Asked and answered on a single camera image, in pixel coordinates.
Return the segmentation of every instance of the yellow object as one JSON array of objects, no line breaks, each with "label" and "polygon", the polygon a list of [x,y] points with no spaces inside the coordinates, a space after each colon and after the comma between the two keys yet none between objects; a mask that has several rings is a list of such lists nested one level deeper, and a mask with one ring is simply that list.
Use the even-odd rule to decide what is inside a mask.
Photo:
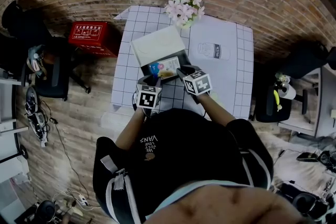
[{"label": "yellow object", "polygon": [[282,109],[282,106],[280,105],[280,97],[279,94],[276,90],[273,91],[274,97],[275,97],[275,102],[277,104],[278,112],[280,109]]}]

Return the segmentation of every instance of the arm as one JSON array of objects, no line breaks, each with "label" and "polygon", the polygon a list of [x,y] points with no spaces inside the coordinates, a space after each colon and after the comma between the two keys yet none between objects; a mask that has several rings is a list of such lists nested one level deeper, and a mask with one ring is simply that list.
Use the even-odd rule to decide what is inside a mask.
[{"label": "arm", "polygon": [[213,122],[226,126],[229,122],[236,119],[219,104],[217,104],[217,102],[213,100],[208,94],[201,94],[197,96],[197,99]]},{"label": "arm", "polygon": [[138,137],[144,119],[145,114],[142,108],[137,108],[130,122],[126,125],[116,141],[118,148],[128,151],[132,147]]}]

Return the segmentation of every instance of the white stripe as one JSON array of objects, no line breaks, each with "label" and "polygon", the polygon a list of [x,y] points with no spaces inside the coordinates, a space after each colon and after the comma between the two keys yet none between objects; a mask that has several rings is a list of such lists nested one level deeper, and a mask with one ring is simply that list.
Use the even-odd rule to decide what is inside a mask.
[{"label": "white stripe", "polygon": [[104,158],[101,158],[100,161],[111,173],[114,173],[116,170],[118,170],[110,155],[106,155]]},{"label": "white stripe", "polygon": [[255,151],[253,150],[249,150],[253,156],[257,159],[259,165],[265,170],[266,176],[267,176],[267,190],[269,190],[270,186],[271,186],[271,175],[269,173],[269,170],[266,166],[266,164],[264,163],[264,161],[259,157],[259,155],[257,153],[255,153]]},{"label": "white stripe", "polygon": [[113,209],[113,205],[112,205],[111,191],[112,191],[112,184],[113,183],[114,183],[114,178],[112,178],[109,181],[109,183],[107,184],[107,187],[106,187],[106,205],[107,205],[107,209],[108,209],[111,217],[114,219],[114,221],[119,223],[119,221],[117,220],[117,217],[114,213],[114,209]]},{"label": "white stripe", "polygon": [[247,175],[247,178],[248,178],[248,181],[250,182],[250,185],[252,187],[254,187],[254,184],[253,184],[253,179],[252,179],[252,176],[251,176],[251,173],[250,173],[250,170],[248,169],[248,166],[247,166],[247,163],[245,161],[245,159],[243,158],[243,167],[245,169],[245,172],[246,172],[246,175]]},{"label": "white stripe", "polygon": [[128,175],[126,175],[124,177],[124,179],[125,179],[126,191],[127,191],[127,196],[128,196],[128,202],[130,204],[134,224],[141,224],[138,209],[137,209],[136,203],[135,203],[135,198],[134,198],[134,194],[133,194],[133,189],[132,189],[130,177]]}]

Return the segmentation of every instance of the person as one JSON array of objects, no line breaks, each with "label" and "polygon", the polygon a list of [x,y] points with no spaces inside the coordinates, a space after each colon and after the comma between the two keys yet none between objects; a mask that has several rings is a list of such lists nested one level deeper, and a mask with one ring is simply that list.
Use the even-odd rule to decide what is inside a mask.
[{"label": "person", "polygon": [[273,161],[253,126],[208,94],[196,98],[211,121],[137,108],[115,143],[97,140],[93,188],[104,211],[120,224],[309,223],[267,191]]}]

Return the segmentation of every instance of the black chair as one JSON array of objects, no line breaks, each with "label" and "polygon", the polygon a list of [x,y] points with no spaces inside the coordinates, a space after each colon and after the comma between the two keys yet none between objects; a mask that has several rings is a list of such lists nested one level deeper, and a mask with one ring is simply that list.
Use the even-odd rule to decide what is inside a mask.
[{"label": "black chair", "polygon": [[[289,119],[292,101],[280,98],[282,109],[277,111],[274,89],[277,72],[300,79],[312,70],[324,66],[327,62],[332,66],[334,50],[328,52],[326,47],[316,41],[303,40],[294,44],[294,51],[282,60],[272,63],[254,65],[254,80],[252,95],[256,98],[254,117],[260,122],[280,122]],[[308,94],[296,95],[295,100],[302,102],[302,114],[307,112]]]},{"label": "black chair", "polygon": [[[47,79],[43,80],[36,76],[36,92],[44,97],[67,99],[69,77],[78,83],[87,93],[91,88],[86,87],[85,83],[73,72],[73,69],[83,62],[83,58],[76,58],[74,47],[70,46],[66,38],[53,37],[43,20],[34,10],[23,11],[16,2],[12,2],[4,11],[2,25],[16,39],[7,40],[16,44],[16,50],[22,53],[19,62],[21,66],[21,82],[25,84],[27,75],[31,70],[26,65],[28,49],[37,45],[45,45],[48,52],[54,55],[53,64],[44,64],[47,70]],[[12,59],[12,64],[17,65],[15,54],[8,54]]]}]

